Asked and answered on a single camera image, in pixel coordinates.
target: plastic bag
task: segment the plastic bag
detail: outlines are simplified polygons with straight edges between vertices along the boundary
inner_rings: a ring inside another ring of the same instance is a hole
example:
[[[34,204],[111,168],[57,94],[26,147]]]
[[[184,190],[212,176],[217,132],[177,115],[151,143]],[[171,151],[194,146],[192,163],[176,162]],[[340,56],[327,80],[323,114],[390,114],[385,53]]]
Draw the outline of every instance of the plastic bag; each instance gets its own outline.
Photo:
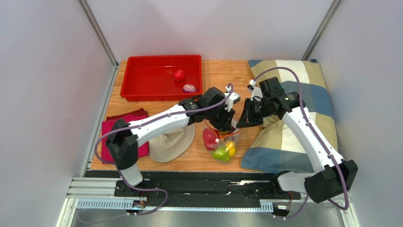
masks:
[[[211,156],[220,163],[230,163],[237,152],[238,137],[241,132],[236,128],[238,121],[232,119],[232,131],[226,135],[220,135],[214,127],[204,121],[203,141],[205,148]]]

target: gray wall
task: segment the gray wall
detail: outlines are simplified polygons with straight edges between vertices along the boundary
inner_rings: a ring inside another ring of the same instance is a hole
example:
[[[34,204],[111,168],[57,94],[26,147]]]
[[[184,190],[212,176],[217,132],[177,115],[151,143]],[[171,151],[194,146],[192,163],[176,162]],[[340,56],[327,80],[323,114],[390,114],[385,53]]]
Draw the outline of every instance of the gray wall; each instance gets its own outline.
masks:
[[[112,66],[75,0],[0,2],[0,226],[55,226]]]
[[[340,152],[359,167],[351,197],[361,226],[401,226],[403,2],[345,0],[311,58],[330,92]]]
[[[301,59],[332,0],[89,0],[118,60]]]

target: purple onion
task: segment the purple onion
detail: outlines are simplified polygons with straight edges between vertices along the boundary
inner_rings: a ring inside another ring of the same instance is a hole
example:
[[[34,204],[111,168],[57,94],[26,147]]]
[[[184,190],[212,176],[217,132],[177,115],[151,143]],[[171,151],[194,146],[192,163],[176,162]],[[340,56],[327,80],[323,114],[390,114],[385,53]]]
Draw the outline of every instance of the purple onion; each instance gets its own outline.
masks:
[[[196,88],[191,84],[186,84],[183,89],[184,89],[185,93],[195,93],[196,92]]]

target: red ball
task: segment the red ball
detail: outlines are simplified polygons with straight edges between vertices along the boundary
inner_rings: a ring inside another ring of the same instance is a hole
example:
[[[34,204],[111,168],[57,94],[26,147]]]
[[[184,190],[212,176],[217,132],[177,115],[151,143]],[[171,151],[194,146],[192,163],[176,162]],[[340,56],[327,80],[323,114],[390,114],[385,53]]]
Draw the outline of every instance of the red ball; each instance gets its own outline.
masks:
[[[174,80],[175,80],[176,82],[184,81],[185,78],[186,78],[186,75],[185,75],[185,73],[183,72],[183,70],[177,70],[177,71],[174,73]]]

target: striped pillow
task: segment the striped pillow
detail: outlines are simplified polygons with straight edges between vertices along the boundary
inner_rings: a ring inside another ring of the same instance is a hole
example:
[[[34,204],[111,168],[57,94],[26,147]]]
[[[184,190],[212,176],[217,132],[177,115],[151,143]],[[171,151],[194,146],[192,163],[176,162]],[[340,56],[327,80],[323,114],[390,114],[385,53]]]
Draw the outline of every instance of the striped pillow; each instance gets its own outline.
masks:
[[[329,94],[318,63],[309,61],[249,60],[256,77],[261,72],[277,67],[287,67],[298,75],[302,83],[302,98],[309,113],[329,143],[337,150],[336,128]],[[286,70],[273,70],[258,79],[258,83],[277,77],[285,92],[298,92],[294,76]],[[309,158],[291,129],[277,116],[264,119],[263,129],[245,153],[242,168],[256,169],[267,173],[290,170],[295,173],[313,173]]]

